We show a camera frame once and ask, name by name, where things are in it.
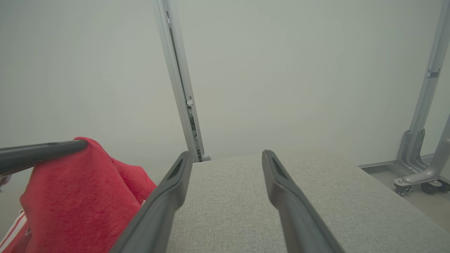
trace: gray upholstered cushion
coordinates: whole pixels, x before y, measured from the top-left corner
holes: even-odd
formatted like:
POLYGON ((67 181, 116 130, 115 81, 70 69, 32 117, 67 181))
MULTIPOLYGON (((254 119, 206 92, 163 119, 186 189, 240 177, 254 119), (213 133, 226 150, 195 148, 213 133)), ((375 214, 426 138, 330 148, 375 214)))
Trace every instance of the gray upholstered cushion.
MULTIPOLYGON (((450 252, 450 234, 354 165, 277 154, 347 253, 450 252)), ((167 252, 286 252, 261 155, 196 163, 167 252)))

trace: red cloth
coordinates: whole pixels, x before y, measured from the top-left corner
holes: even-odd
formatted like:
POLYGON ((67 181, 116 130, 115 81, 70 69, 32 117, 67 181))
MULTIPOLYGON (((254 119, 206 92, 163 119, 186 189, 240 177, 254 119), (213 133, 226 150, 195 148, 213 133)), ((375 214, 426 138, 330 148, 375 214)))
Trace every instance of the red cloth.
POLYGON ((141 167, 76 139, 87 148, 34 168, 20 198, 31 237, 12 252, 107 252, 156 188, 141 167))

